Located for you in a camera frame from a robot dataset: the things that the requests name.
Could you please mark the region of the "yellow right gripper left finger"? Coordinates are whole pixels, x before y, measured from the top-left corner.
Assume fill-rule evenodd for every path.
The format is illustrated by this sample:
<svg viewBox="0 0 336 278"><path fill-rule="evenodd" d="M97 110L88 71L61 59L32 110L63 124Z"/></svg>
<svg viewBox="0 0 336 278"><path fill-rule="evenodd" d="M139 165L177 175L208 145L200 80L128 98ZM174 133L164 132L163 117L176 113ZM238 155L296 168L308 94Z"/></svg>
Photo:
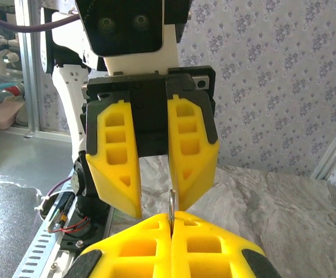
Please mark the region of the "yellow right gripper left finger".
<svg viewBox="0 0 336 278"><path fill-rule="evenodd" d="M170 278L167 214L157 214L86 247L63 278Z"/></svg>

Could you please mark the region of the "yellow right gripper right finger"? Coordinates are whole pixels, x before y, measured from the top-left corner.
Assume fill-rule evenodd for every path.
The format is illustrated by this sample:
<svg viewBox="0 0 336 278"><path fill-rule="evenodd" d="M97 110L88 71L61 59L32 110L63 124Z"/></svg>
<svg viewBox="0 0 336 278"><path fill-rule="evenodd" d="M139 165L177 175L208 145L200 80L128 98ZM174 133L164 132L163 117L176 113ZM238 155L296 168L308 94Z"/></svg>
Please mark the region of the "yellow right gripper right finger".
<svg viewBox="0 0 336 278"><path fill-rule="evenodd" d="M261 247L192 214L175 214L172 278L281 278Z"/></svg>

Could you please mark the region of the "shiny metal sheet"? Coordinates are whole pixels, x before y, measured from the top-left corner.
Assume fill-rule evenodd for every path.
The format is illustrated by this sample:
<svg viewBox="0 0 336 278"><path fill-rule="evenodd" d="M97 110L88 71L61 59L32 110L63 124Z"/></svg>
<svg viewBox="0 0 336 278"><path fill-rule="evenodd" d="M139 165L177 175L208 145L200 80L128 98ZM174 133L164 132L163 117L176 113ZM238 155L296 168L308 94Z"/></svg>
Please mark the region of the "shiny metal sheet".
<svg viewBox="0 0 336 278"><path fill-rule="evenodd" d="M35 208L71 167L69 142L0 131L0 278L12 278L42 223Z"/></svg>

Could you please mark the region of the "beige flat block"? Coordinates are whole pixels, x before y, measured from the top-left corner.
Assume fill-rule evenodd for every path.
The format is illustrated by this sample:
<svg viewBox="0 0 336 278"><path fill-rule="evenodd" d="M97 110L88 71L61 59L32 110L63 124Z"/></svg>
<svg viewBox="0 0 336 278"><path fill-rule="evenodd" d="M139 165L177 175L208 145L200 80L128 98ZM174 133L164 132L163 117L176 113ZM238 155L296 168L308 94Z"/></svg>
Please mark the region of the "beige flat block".
<svg viewBox="0 0 336 278"><path fill-rule="evenodd" d="M24 101L3 101L0 103L0 130L11 127L19 110L24 106Z"/></svg>

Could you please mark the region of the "teal red tube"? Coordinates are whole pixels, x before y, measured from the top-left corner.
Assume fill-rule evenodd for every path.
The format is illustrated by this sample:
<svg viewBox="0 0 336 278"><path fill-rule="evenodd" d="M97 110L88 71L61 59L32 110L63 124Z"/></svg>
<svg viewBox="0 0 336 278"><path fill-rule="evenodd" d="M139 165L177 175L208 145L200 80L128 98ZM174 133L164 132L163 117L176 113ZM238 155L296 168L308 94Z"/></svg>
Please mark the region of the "teal red tube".
<svg viewBox="0 0 336 278"><path fill-rule="evenodd" d="M24 93L24 85L22 83L1 83L0 84L0 102L6 97L20 96Z"/></svg>

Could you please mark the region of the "white plastic clamp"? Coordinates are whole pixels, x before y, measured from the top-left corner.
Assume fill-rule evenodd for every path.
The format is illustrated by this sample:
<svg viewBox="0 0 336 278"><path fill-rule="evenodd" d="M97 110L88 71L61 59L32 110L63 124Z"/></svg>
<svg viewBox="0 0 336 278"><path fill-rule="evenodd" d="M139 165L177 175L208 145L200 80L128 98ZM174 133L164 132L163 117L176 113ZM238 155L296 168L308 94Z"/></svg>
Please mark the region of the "white plastic clamp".
<svg viewBox="0 0 336 278"><path fill-rule="evenodd" d="M19 50L19 38L15 35L15 39L7 40L0 35L0 75L8 76L7 65L10 64L15 67L15 63L19 61L19 55L14 53L12 49Z"/></svg>

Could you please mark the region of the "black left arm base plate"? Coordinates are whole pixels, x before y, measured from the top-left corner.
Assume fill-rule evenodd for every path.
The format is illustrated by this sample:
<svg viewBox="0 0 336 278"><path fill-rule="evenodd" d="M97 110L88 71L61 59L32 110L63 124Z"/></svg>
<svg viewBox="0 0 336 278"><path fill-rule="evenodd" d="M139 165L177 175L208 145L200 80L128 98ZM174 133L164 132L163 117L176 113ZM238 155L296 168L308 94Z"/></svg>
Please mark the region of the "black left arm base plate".
<svg viewBox="0 0 336 278"><path fill-rule="evenodd" d="M68 232L63 233L60 249L80 254L86 247L104 238L112 207L92 197L78 197L70 218Z"/></svg>

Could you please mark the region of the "aluminium frame post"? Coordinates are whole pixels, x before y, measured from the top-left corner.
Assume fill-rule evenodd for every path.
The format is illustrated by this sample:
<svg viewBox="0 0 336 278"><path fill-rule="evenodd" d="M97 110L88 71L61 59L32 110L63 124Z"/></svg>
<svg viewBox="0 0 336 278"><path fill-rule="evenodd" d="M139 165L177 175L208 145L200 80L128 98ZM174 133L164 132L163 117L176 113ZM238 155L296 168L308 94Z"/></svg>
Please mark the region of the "aluminium frame post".
<svg viewBox="0 0 336 278"><path fill-rule="evenodd" d="M30 26L40 23L37 0L14 0L18 25ZM39 95L41 88L41 58L38 33L19 33L21 64L25 85L25 103L31 138L40 131Z"/></svg>
<svg viewBox="0 0 336 278"><path fill-rule="evenodd" d="M310 175L310 178L318 180L328 180L330 174L336 166L336 136L329 145L326 153L317 164L316 168Z"/></svg>

